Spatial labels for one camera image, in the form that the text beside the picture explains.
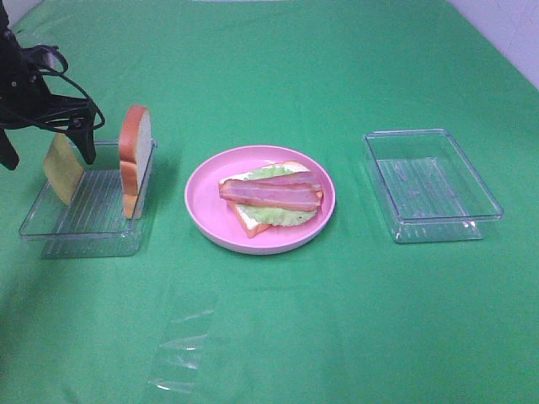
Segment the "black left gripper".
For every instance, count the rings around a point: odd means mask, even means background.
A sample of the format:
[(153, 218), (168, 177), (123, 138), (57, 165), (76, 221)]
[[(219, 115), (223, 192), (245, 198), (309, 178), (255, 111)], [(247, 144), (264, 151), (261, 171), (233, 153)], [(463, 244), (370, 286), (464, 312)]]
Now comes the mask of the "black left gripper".
[[(66, 134), (83, 160), (93, 164), (96, 159), (95, 102), (66, 76), (68, 63), (56, 45), (23, 47), (8, 25), (8, 13), (1, 8), (0, 163), (10, 171), (19, 164), (19, 155), (5, 130), (36, 126)], [(46, 77), (60, 78), (82, 96), (52, 93)]]

